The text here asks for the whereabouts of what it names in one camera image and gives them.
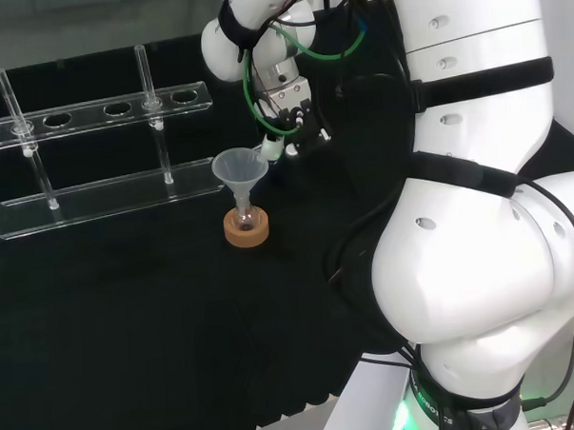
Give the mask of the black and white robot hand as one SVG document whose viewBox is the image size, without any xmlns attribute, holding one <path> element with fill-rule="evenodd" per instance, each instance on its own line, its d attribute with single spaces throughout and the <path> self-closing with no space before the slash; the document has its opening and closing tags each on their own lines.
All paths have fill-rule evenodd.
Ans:
<svg viewBox="0 0 574 430">
<path fill-rule="evenodd" d="M 332 139 L 331 126 L 326 123 L 323 112 L 318 108 L 299 111 L 303 123 L 293 135 L 279 136 L 271 130 L 266 133 L 256 149 L 270 162 L 287 156 L 291 159 L 309 156 Z"/>
</svg>

